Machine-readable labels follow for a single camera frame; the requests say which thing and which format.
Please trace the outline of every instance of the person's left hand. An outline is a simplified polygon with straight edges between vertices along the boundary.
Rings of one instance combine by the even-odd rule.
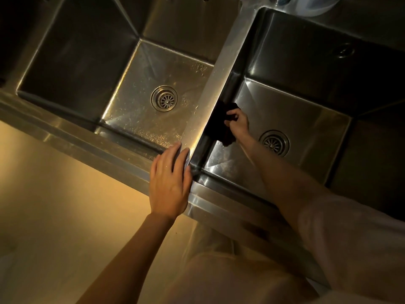
[[[155,158],[149,183],[151,212],[173,221],[186,209],[192,183],[190,166],[184,170],[189,148],[179,154],[173,167],[173,161],[180,145],[180,142],[175,143],[162,155]]]

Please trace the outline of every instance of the hand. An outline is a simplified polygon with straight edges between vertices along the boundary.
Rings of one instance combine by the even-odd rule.
[[[249,120],[247,119],[247,115],[242,112],[241,109],[230,110],[226,112],[226,114],[236,115],[237,117],[236,121],[225,121],[225,125],[230,127],[230,130],[232,131],[236,140],[240,141],[240,139],[244,136],[249,136]]]
[[[177,142],[158,155],[152,163],[149,183],[151,212],[174,221],[187,207],[192,175],[191,168],[184,170],[185,159],[190,151],[184,149],[173,161],[181,143]]]

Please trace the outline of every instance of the drain ring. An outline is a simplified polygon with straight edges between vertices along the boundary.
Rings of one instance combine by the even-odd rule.
[[[260,137],[259,142],[281,157],[284,157],[290,150],[290,141],[283,132],[278,130],[266,131]]]
[[[152,106],[159,112],[168,112],[177,103],[177,93],[173,87],[162,85],[157,87],[151,95]]]

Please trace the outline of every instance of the black cloth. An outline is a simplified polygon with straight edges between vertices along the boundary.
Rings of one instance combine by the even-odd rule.
[[[224,121],[236,120],[236,115],[227,115],[226,112],[238,108],[235,102],[224,103],[218,101],[205,127],[205,133],[213,140],[221,142],[225,147],[235,142],[236,138]]]

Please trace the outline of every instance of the forearm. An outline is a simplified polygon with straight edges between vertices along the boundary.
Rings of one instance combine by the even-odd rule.
[[[268,151],[250,135],[242,136],[238,142],[258,168],[271,201],[298,231],[301,209],[316,197],[330,194],[330,191],[299,168]]]
[[[146,274],[173,221],[150,214],[78,303],[136,303]]]

